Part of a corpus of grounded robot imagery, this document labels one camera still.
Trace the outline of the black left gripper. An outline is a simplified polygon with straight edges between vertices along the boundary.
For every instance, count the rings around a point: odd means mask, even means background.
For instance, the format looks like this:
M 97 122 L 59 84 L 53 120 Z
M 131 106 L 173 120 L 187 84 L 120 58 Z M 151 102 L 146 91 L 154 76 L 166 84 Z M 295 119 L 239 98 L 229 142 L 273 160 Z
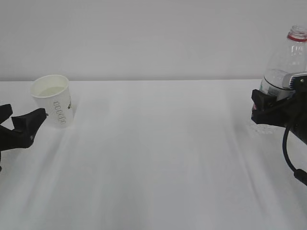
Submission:
M 0 106 L 0 124 L 12 115 L 12 106 Z M 34 142 L 34 136 L 46 120 L 44 108 L 38 108 L 28 114 L 11 117 L 14 129 L 0 126 L 0 150 L 26 149 Z

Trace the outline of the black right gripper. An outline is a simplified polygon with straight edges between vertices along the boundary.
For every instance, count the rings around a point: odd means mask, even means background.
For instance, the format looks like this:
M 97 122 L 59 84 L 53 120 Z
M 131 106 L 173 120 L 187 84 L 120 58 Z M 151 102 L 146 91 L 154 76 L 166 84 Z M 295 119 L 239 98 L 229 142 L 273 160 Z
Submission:
M 276 96 L 254 89 L 251 120 L 256 124 L 286 127 L 303 143 L 307 143 L 307 93 L 295 93 L 292 97 L 277 100 Z

